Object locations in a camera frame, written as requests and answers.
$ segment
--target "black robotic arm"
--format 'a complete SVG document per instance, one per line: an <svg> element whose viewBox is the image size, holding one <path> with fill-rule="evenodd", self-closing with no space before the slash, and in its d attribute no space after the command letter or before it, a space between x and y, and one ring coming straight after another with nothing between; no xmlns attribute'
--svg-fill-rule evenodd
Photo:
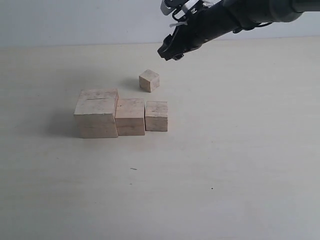
<svg viewBox="0 0 320 240"><path fill-rule="evenodd" d="M271 23L288 23L303 12L320 12L320 0L162 0L161 10L178 22L159 48L165 60L179 60L184 53L229 32L239 33Z"/></svg>

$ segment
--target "wooden block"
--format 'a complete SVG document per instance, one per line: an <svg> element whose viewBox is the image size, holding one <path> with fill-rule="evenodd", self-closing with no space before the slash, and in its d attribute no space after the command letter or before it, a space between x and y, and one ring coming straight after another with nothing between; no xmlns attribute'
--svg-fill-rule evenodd
<svg viewBox="0 0 320 240"><path fill-rule="evenodd" d="M168 131L168 103L166 101L146 102L145 130L153 132Z"/></svg>
<svg viewBox="0 0 320 240"><path fill-rule="evenodd" d="M146 70L139 76L140 88L151 93L153 90L160 86L160 76L151 70Z"/></svg>
<svg viewBox="0 0 320 240"><path fill-rule="evenodd" d="M145 100L119 99L115 123L119 136L145 135Z"/></svg>
<svg viewBox="0 0 320 240"><path fill-rule="evenodd" d="M117 89L82 90L74 118L84 139L117 138Z"/></svg>

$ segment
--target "white table surface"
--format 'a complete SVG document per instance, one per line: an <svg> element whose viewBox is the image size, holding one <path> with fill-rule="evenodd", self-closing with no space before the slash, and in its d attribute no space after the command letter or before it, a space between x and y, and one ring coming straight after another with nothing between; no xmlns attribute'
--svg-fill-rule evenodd
<svg viewBox="0 0 320 240"><path fill-rule="evenodd" d="M158 47L0 48L0 239L319 240L320 38ZM96 88L168 101L169 132L79 138Z"/></svg>

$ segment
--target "large wooden block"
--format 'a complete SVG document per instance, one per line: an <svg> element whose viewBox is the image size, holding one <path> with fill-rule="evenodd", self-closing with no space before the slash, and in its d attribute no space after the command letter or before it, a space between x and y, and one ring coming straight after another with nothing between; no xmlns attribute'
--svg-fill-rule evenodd
<svg viewBox="0 0 320 240"><path fill-rule="evenodd" d="M146 102L145 130L153 132L168 131L168 103L166 101Z"/></svg>
<svg viewBox="0 0 320 240"><path fill-rule="evenodd" d="M119 136L145 135L145 100L119 99L115 123Z"/></svg>
<svg viewBox="0 0 320 240"><path fill-rule="evenodd" d="M74 111L80 134L85 139L117 138L117 89L82 90Z"/></svg>
<svg viewBox="0 0 320 240"><path fill-rule="evenodd" d="M139 76L140 88L151 93L153 90L160 86L160 76L151 70L146 70Z"/></svg>

